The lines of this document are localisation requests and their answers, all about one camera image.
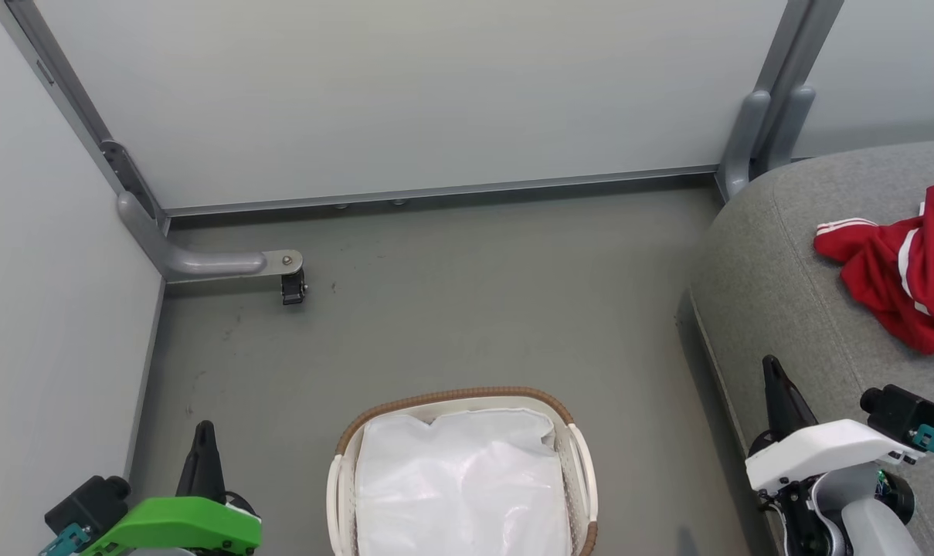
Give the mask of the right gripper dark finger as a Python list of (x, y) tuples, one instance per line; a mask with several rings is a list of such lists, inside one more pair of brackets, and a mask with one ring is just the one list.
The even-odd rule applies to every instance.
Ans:
[(810, 410), (798, 387), (783, 370), (779, 359), (766, 355), (761, 360), (766, 387), (766, 412), (768, 429), (752, 441), (749, 456), (766, 449), (773, 443), (784, 440), (803, 427), (819, 425), (819, 420)]

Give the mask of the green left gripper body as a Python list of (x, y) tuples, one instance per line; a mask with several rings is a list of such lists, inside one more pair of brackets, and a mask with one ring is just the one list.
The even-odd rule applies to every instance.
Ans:
[(253, 514), (205, 497), (149, 497), (100, 536), (100, 556), (138, 549), (183, 549), (253, 556), (262, 544)]

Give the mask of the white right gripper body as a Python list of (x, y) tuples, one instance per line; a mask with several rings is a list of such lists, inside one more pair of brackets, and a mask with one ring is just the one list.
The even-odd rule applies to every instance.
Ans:
[(876, 497), (883, 463), (918, 450), (842, 419), (793, 432), (746, 458), (754, 493), (778, 515), (783, 556), (922, 556), (907, 525)]

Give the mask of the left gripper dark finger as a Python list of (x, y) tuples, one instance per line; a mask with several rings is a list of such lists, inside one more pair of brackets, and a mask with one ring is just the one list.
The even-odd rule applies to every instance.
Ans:
[(217, 448), (215, 425), (202, 420), (192, 437), (192, 447), (185, 458), (175, 493), (177, 497), (204, 497), (226, 503), (222, 459)]

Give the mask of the red white-striped garment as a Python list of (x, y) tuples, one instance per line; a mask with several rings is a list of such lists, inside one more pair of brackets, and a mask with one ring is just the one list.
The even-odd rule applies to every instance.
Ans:
[(934, 185), (918, 215), (879, 225), (863, 218), (819, 224), (813, 248), (841, 265), (852, 299), (893, 337), (934, 354)]

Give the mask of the grey fabric sofa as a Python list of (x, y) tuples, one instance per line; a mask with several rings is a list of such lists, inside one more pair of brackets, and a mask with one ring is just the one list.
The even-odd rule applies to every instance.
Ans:
[(864, 422), (862, 393), (887, 384), (934, 402), (934, 354), (888, 334), (848, 295), (840, 267), (813, 249), (820, 224), (915, 217), (933, 185), (934, 141), (896, 144), (781, 166), (718, 213), (689, 294), (739, 454), (768, 429), (761, 367), (768, 354), (823, 422)]

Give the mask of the grey partition foot with caster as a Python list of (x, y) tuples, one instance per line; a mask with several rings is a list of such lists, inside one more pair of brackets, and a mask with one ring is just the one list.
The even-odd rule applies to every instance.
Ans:
[(135, 196), (117, 197), (117, 214), (143, 253), (168, 283), (286, 276), (303, 270), (300, 251), (194, 251), (183, 249), (158, 228)]

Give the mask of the white laundry basket brown rim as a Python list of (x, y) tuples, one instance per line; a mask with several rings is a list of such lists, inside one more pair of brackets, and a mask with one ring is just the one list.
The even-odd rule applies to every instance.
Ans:
[(598, 536), (599, 497), (593, 458), (569, 410), (552, 395), (523, 386), (456, 388), (377, 405), (357, 416), (340, 437), (326, 483), (326, 520), (334, 556), (358, 556), (355, 475), (368, 422), (382, 415), (413, 415), (431, 423), (469, 409), (531, 409), (552, 420), (552, 450), (561, 457), (568, 556), (591, 556)]

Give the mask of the white basket liner cloth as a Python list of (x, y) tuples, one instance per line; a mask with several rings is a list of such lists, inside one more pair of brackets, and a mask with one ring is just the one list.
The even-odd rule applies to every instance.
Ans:
[(531, 409), (370, 420), (355, 468), (358, 556), (570, 556), (554, 441)]

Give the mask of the grey partition bottom rail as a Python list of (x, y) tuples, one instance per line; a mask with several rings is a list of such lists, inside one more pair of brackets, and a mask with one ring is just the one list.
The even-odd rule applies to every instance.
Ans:
[(547, 178), (527, 181), (498, 182), (482, 185), (463, 185), (451, 187), (420, 188), (395, 192), (371, 192), (349, 195), (330, 195), (311, 199), (283, 199), (250, 203), (229, 203), (218, 205), (195, 205), (195, 207), (166, 208), (164, 214), (169, 218), (212, 217), (212, 215), (238, 214), (238, 212), (268, 212), (276, 210), (300, 210), (326, 205), (352, 205), (354, 203), (379, 203), (395, 200), (428, 199), (456, 195), (487, 194), (498, 192), (526, 191), (555, 187), (570, 187), (609, 184), (627, 181), (640, 181), (679, 176), (714, 174), (718, 165), (707, 164), (688, 166), (688, 168), (665, 168), (647, 171), (630, 171), (611, 174), (595, 174), (568, 178)]

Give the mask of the grey partition double post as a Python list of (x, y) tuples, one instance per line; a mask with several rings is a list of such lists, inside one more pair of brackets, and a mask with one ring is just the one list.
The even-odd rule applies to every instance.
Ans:
[(844, 1), (786, 0), (754, 90), (780, 98), (802, 86)]

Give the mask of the grey partition corner post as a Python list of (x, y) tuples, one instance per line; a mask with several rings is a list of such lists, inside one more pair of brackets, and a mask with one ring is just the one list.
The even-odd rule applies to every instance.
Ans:
[(70, 113), (80, 120), (85, 136), (98, 147), (100, 156), (114, 174), (111, 182), (117, 182), (121, 190), (131, 193), (138, 204), (148, 213), (157, 228), (166, 232), (169, 219), (161, 208), (155, 194), (138, 170), (134, 156), (120, 141), (116, 141), (95, 103), (69, 63), (64, 50), (57, 42), (49, 25), (37, 7), (36, 0), (0, 0), (0, 15), (10, 15), (33, 54), (36, 69), (46, 81), (49, 90), (58, 91), (65, 98)]

